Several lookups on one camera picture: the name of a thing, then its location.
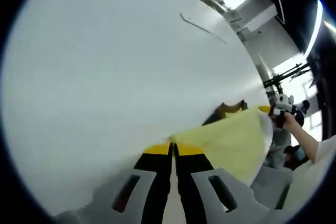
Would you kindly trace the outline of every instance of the white table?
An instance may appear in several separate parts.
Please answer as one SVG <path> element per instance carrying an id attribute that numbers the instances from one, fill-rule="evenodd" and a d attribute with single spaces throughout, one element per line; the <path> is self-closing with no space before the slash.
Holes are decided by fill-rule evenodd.
<path id="1" fill-rule="evenodd" d="M 243 44 L 199 0 L 28 0 L 2 85 L 10 154 L 53 215 L 221 102 L 268 103 Z"/>

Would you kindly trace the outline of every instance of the yellow cloth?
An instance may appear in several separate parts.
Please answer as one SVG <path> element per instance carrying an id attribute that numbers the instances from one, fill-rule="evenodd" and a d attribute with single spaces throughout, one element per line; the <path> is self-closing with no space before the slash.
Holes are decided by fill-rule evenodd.
<path id="1" fill-rule="evenodd" d="M 214 168 L 222 167 L 248 184 L 265 158 L 258 107 L 218 122 L 177 133 L 172 142 L 202 147 Z"/>

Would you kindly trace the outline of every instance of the white sleeve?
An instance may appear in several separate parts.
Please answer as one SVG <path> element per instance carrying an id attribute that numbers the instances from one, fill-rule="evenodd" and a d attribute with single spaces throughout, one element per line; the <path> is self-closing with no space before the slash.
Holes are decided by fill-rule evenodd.
<path id="1" fill-rule="evenodd" d="M 319 142 L 316 152 L 316 162 L 333 153 L 336 150 L 336 135 Z"/>

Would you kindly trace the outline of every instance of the human arm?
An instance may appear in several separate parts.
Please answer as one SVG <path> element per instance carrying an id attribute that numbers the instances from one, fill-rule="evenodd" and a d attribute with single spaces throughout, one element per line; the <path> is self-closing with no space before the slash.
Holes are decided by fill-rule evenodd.
<path id="1" fill-rule="evenodd" d="M 304 153 L 315 163 L 319 142 L 309 135 L 290 113 L 285 113 L 284 129 L 288 130 L 299 142 Z"/>

